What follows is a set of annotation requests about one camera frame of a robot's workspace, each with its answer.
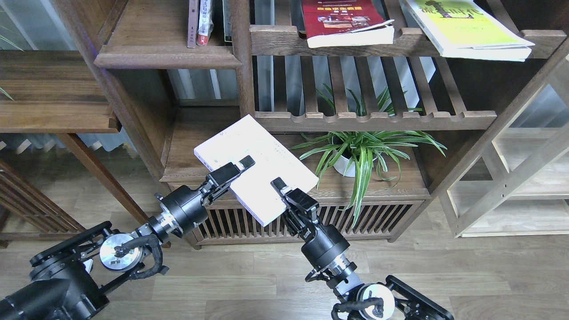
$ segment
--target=white flower pot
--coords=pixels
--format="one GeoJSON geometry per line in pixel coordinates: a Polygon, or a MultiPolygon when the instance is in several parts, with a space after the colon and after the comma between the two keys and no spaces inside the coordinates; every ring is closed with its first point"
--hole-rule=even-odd
{"type": "MultiPolygon", "coordinates": [[[[332,153],[335,156],[338,152],[336,150],[334,150],[332,153]]],[[[348,158],[341,155],[340,158],[338,158],[338,161],[336,161],[336,163],[334,163],[334,169],[336,169],[336,171],[338,171],[341,175],[343,175],[345,177],[355,177],[356,176],[356,164],[354,162],[352,162],[350,167],[346,170],[346,168],[348,167],[349,161],[350,160],[348,158]]]]}

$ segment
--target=yellow-green book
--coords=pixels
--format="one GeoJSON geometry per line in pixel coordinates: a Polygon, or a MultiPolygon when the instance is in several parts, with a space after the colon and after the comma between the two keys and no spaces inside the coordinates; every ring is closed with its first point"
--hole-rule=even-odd
{"type": "Polygon", "coordinates": [[[441,56],[524,61],[533,46],[472,0],[401,0],[441,56]]]}

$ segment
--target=book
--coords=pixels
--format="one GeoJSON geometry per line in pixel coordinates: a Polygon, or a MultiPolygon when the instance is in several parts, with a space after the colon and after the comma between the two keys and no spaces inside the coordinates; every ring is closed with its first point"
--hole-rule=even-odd
{"type": "Polygon", "coordinates": [[[197,26],[198,46],[207,46],[209,42],[209,36],[213,30],[212,10],[212,0],[200,0],[200,11],[197,26]]]}
{"type": "Polygon", "coordinates": [[[197,15],[199,11],[200,0],[189,0],[188,12],[188,48],[196,47],[197,38],[197,15]]]}
{"type": "Polygon", "coordinates": [[[223,0],[223,33],[224,33],[224,40],[225,43],[231,44],[233,39],[233,34],[231,31],[231,18],[229,11],[229,0],[223,0]]]}
{"type": "Polygon", "coordinates": [[[193,153],[210,171],[247,155],[255,160],[230,189],[263,227],[286,209],[271,181],[280,177],[291,188],[304,192],[318,182],[310,169],[249,115],[195,147],[193,153]]]}
{"type": "Polygon", "coordinates": [[[393,20],[371,0],[302,0],[309,48],[393,44],[393,20]]]}
{"type": "Polygon", "coordinates": [[[534,45],[472,0],[400,1],[443,57],[525,61],[534,45]]]}

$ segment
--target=wooden floor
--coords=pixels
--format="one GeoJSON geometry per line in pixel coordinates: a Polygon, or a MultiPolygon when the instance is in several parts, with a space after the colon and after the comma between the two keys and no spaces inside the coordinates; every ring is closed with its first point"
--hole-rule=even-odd
{"type": "MultiPolygon", "coordinates": [[[[124,149],[96,154],[145,211],[159,211],[158,188],[139,158],[124,149]]],[[[70,154],[0,151],[0,158],[85,227],[108,219],[125,232],[137,227],[70,154]]],[[[31,229],[16,219],[7,228],[31,229]]],[[[27,285],[28,260],[54,244],[15,241],[0,249],[0,296],[27,285]]],[[[95,319],[330,319],[336,302],[324,282],[304,283],[311,267],[300,243],[196,251],[175,239],[164,255],[166,276],[127,282],[95,319]]],[[[457,320],[569,318],[567,235],[454,239],[434,202],[395,243],[352,241],[348,258],[364,281],[394,274],[457,320]]],[[[99,284],[116,275],[101,265],[93,272],[99,284]]]]}

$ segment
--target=black cable sleeve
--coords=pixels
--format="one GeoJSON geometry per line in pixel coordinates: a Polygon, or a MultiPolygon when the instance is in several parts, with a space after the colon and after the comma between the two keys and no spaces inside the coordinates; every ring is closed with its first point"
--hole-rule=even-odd
{"type": "Polygon", "coordinates": [[[152,257],[154,258],[154,265],[152,266],[152,268],[146,271],[132,273],[130,275],[130,279],[131,280],[144,279],[152,277],[157,273],[166,274],[169,268],[167,266],[162,265],[163,262],[162,248],[160,247],[160,241],[158,240],[158,237],[156,237],[155,234],[134,238],[122,244],[121,247],[123,250],[125,249],[131,250],[136,247],[141,247],[143,245],[147,245],[152,249],[152,257]]]}
{"type": "Polygon", "coordinates": [[[352,310],[364,310],[369,306],[383,306],[383,298],[369,298],[363,301],[348,301],[336,303],[332,308],[331,316],[333,320],[341,320],[338,312],[350,312],[352,310]]]}

